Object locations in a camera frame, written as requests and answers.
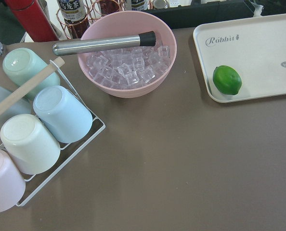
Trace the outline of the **light blue cup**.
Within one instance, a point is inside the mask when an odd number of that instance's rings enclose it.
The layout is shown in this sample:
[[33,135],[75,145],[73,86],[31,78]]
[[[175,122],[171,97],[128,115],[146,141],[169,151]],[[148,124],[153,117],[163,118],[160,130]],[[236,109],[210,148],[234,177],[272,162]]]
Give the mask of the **light blue cup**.
[[79,141],[92,127],[91,112],[60,85],[46,87],[40,91],[33,101],[33,109],[61,143]]

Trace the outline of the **pink bowl with ice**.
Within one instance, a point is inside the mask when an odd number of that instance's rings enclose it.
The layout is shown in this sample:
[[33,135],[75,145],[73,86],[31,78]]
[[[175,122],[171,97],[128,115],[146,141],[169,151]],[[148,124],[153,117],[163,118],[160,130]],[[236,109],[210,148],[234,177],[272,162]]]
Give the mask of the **pink bowl with ice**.
[[155,90],[169,74],[177,54],[175,36],[161,19],[144,12],[109,14],[92,24],[86,39],[138,35],[153,31],[152,47],[113,48],[78,55],[84,75],[99,89],[120,98],[135,98]]

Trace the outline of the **red thermos bottle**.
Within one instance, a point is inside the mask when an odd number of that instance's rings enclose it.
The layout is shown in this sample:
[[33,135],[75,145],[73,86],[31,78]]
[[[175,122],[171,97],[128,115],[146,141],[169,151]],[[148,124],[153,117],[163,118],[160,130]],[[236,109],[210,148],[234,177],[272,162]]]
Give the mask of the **red thermos bottle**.
[[34,42],[58,40],[37,0],[6,0],[5,3]]

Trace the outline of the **pink cup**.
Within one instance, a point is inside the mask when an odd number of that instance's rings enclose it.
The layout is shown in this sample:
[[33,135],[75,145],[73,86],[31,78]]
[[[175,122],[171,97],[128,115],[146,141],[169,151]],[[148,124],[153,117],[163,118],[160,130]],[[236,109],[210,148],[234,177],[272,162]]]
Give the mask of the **pink cup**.
[[0,150],[0,212],[15,206],[25,189],[26,183],[12,159]]

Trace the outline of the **steel muddler with black tip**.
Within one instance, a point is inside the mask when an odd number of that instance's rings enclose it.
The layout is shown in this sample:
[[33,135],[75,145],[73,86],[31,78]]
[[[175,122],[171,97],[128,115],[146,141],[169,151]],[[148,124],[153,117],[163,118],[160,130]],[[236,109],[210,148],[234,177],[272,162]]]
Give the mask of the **steel muddler with black tip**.
[[156,34],[149,31],[130,36],[58,42],[53,44],[52,52],[57,56],[64,56],[140,46],[152,47],[155,44]]

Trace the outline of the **cream rabbit tray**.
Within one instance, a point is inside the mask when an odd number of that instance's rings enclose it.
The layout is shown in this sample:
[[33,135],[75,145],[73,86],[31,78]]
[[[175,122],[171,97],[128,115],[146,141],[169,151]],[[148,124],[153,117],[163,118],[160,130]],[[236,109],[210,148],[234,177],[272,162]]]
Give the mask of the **cream rabbit tray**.
[[[199,25],[193,39],[208,95],[219,103],[286,95],[286,14]],[[235,69],[236,95],[220,93],[212,80],[217,66]]]

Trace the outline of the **pale grey cup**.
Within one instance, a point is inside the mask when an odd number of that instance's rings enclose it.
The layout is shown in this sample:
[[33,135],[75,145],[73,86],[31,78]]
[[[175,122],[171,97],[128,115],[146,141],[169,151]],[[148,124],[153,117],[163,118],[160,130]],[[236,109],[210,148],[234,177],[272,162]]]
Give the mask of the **pale grey cup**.
[[[0,86],[0,103],[11,94],[12,91]],[[25,98],[21,98],[12,105],[3,105],[3,109],[3,113],[0,114],[0,129],[3,124],[11,117],[20,114],[30,114],[32,111],[30,102]]]

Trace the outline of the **cream white cup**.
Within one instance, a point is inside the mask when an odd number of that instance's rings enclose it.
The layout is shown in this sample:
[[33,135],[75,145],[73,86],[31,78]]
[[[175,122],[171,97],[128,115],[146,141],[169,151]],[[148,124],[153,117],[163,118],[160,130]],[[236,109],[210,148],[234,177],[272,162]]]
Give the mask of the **cream white cup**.
[[0,138],[22,173],[35,175],[50,169],[60,156],[60,144],[34,115],[21,114],[7,120]]

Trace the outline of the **mint green cup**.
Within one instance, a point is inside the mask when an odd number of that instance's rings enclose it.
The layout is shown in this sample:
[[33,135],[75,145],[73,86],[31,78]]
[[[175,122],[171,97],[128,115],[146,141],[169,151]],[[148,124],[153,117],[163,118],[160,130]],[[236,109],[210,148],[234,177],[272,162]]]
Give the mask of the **mint green cup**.
[[[46,66],[47,63],[28,48],[18,48],[9,52],[4,57],[2,64],[6,76],[19,87]],[[26,97],[32,101],[41,90],[55,85],[60,85],[60,78],[54,72],[32,89]]]

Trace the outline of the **green lime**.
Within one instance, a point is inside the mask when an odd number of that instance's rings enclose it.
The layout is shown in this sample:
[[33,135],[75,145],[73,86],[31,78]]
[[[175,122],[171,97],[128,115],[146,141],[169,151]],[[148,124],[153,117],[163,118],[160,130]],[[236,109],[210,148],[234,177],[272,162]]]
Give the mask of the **green lime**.
[[242,86],[240,75],[232,67],[226,65],[215,68],[213,83],[218,91],[225,95],[236,95]]

